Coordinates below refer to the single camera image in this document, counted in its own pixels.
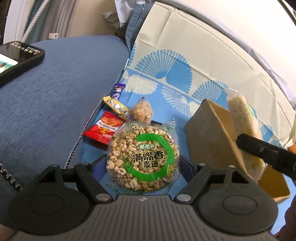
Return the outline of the green rice cracker packet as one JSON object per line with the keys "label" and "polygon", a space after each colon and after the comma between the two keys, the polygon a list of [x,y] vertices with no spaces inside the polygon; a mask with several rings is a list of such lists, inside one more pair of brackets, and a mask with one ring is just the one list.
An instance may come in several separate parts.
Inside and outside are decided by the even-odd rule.
{"label": "green rice cracker packet", "polygon": [[[247,99],[238,91],[226,88],[227,103],[229,113],[233,120],[236,135],[247,134],[251,137],[262,140],[262,133],[253,108],[249,105]],[[267,164],[246,151],[241,151],[243,165],[252,180],[257,182],[262,177]]]}

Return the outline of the purple candy bar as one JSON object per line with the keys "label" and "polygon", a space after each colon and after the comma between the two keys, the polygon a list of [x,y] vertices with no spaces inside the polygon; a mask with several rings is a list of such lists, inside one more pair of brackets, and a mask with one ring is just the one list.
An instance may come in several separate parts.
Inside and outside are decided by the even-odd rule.
{"label": "purple candy bar", "polygon": [[124,89],[125,89],[125,84],[122,84],[122,83],[115,84],[111,97],[113,99],[119,100]]}

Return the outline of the blue patterned sofa cover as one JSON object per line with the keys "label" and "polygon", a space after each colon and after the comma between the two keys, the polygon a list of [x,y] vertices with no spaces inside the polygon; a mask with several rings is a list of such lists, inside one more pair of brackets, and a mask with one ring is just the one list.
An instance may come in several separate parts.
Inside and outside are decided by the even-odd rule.
{"label": "blue patterned sofa cover", "polygon": [[250,102],[263,139],[291,144],[295,110],[289,88],[267,62],[221,23],[179,6],[141,4],[127,29],[132,53],[121,82],[128,106],[145,96],[160,123],[175,119],[182,154],[188,156],[185,124],[202,100],[227,107],[224,89]]}

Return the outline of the clear bag of cookies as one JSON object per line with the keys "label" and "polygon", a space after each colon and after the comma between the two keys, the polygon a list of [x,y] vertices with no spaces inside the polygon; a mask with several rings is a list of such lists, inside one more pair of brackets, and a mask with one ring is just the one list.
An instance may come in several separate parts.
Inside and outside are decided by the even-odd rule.
{"label": "clear bag of cookies", "polygon": [[130,110],[130,115],[134,121],[149,125],[154,114],[152,107],[145,97],[142,97]]}

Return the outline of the red spicy strip packet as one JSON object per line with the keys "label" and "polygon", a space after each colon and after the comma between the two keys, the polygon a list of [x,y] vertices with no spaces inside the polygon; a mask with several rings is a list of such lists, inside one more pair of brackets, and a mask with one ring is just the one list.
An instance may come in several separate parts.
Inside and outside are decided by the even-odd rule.
{"label": "red spicy strip packet", "polygon": [[109,145],[112,136],[124,122],[115,114],[105,111],[101,118],[84,135],[97,142]]}

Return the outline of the round puffed grain cake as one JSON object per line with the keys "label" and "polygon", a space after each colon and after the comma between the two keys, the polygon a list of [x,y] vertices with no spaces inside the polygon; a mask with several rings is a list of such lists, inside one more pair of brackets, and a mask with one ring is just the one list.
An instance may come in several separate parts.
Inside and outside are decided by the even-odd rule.
{"label": "round puffed grain cake", "polygon": [[115,194],[168,194],[178,180],[176,121],[124,123],[112,136],[101,183]]}

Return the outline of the black smartphone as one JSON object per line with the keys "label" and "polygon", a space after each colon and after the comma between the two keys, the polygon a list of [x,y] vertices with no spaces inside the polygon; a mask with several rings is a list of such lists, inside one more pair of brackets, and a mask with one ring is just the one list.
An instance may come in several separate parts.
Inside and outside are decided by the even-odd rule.
{"label": "black smartphone", "polygon": [[38,66],[46,52],[38,47],[12,41],[1,45],[1,87]]}

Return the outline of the grey-blue sheet on backrest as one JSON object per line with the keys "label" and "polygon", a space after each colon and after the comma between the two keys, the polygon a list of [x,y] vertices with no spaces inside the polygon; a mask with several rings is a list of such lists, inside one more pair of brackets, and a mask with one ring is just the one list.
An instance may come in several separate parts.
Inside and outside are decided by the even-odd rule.
{"label": "grey-blue sheet on backrest", "polygon": [[244,80],[258,64],[295,106],[295,24],[278,1],[116,1],[126,42],[181,53],[213,80]]}

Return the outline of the yellow snack bar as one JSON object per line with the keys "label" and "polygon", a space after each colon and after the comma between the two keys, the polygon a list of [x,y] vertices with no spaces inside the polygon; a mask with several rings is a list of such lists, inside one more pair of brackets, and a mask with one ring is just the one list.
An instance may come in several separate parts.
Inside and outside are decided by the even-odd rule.
{"label": "yellow snack bar", "polygon": [[133,121],[133,117],[130,114],[130,110],[117,99],[111,96],[103,97],[104,103],[110,107],[121,119],[125,121]]}

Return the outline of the cardboard box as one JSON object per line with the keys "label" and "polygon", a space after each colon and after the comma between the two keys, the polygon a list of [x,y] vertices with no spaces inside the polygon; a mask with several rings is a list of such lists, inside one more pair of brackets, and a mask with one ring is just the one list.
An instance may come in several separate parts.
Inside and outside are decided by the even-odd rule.
{"label": "cardboard box", "polygon": [[[234,165],[244,173],[247,172],[242,151],[235,142],[237,135],[227,109],[211,100],[203,100],[186,123],[185,133],[193,163],[205,163],[218,170]],[[290,197],[283,174],[270,165],[256,183],[278,204]]]}

